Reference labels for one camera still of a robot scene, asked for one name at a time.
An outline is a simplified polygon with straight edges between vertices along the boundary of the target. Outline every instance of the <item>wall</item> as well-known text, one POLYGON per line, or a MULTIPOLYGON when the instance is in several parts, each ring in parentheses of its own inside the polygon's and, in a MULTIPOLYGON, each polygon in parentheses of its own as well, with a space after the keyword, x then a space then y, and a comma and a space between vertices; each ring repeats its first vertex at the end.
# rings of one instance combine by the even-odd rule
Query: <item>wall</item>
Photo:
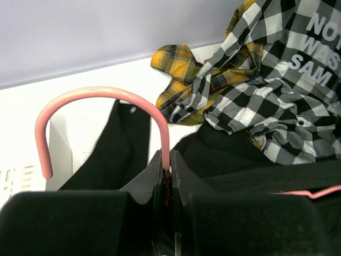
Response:
POLYGON ((243 0, 0 0, 0 89, 221 42, 243 0))

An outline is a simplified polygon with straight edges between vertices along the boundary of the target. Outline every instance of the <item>white tabletop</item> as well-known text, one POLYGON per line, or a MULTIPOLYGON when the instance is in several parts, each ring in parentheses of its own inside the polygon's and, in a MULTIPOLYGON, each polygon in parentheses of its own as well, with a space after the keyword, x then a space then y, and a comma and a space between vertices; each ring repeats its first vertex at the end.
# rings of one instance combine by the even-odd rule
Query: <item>white tabletop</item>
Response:
MULTIPOLYGON (((218 48, 210 45, 193 50, 203 62, 218 48)), ((138 94, 155 103, 170 76, 150 67, 150 58, 0 90, 0 169, 25 164, 37 157, 34 124, 40 110, 59 94, 86 86, 111 86, 138 94)), ((113 99, 93 98, 72 102, 52 117, 67 140, 76 171, 90 155, 111 111, 113 99)), ((170 148, 196 126, 169 125, 170 148)), ((160 149, 157 124, 152 121, 149 159, 160 149)))

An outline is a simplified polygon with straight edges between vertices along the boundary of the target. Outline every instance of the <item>flannel shirt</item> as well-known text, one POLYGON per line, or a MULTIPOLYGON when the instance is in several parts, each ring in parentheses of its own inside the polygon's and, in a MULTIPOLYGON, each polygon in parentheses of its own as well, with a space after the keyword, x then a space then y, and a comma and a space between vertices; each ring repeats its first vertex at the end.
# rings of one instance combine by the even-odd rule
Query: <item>flannel shirt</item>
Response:
POLYGON ((337 0, 256 0, 196 73, 170 121, 205 108, 213 72, 244 45, 260 43, 259 76, 226 87, 205 119, 228 134, 247 130, 275 163, 340 159, 340 11, 337 0))
MULTIPOLYGON (((242 14, 255 0, 245 1, 235 12, 226 30, 226 36, 234 29, 242 14)), ((241 47, 229 62, 212 73, 206 105, 194 110, 178 123, 195 125, 204 121, 204 111, 210 107, 224 88, 231 84, 251 80, 258 76, 263 45, 250 43, 241 47)), ((151 66, 172 75, 172 80, 156 102, 157 108, 170 121, 174 108, 192 93, 192 83, 203 64, 199 63, 185 44, 166 45, 151 59, 151 66)))

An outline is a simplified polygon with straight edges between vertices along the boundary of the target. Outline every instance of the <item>printed lettering on shirt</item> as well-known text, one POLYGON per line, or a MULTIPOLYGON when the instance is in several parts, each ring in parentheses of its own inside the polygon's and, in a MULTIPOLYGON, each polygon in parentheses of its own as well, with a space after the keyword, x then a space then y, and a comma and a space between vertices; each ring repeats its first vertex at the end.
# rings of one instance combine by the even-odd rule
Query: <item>printed lettering on shirt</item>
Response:
MULTIPOLYGON (((314 34, 320 35, 322 33, 323 39, 328 42, 336 40, 338 35, 338 25, 334 22, 329 21, 326 23, 326 17, 319 16, 315 13, 310 19, 307 27, 307 31, 313 30, 314 34)), ((336 49, 341 48, 341 37, 339 38, 336 49)), ((341 62, 341 57, 337 52, 331 52, 327 45, 322 44, 320 41, 313 37, 304 35, 299 46, 299 50, 306 52, 308 55, 312 56, 314 59, 320 61, 325 66, 329 67, 331 70, 335 71, 339 67, 341 62)), ((308 61, 306 64, 302 64, 304 60, 303 56, 299 54, 294 54, 291 57, 291 63, 289 67, 294 70, 298 70, 300 73, 305 73, 310 79, 313 79, 317 83, 325 86, 332 77, 332 73, 326 71, 323 67, 314 67, 314 62, 308 61)))

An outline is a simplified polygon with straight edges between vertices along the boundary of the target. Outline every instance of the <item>yellow plaid fabric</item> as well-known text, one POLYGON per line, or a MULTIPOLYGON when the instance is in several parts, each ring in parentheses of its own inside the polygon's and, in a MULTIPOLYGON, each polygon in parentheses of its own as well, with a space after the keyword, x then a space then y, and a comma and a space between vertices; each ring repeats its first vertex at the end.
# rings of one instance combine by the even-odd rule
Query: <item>yellow plaid fabric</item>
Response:
MULTIPOLYGON (((242 14, 254 3, 255 0, 246 0, 235 10, 226 36, 234 29, 242 14)), ((204 121, 204 111, 209 108, 218 95, 229 85, 249 81, 255 78, 261 68, 263 53, 262 44, 250 43, 241 50, 222 68, 212 73, 208 103, 204 109, 197 110, 180 124, 195 125, 204 121), (239 69, 247 58, 251 58, 250 69, 239 69)), ((177 104, 188 98, 192 93, 192 81, 203 64, 196 61, 193 53, 185 44, 166 45, 154 53, 151 66, 169 73, 172 80, 159 96, 156 106, 163 116, 169 120, 177 104)))

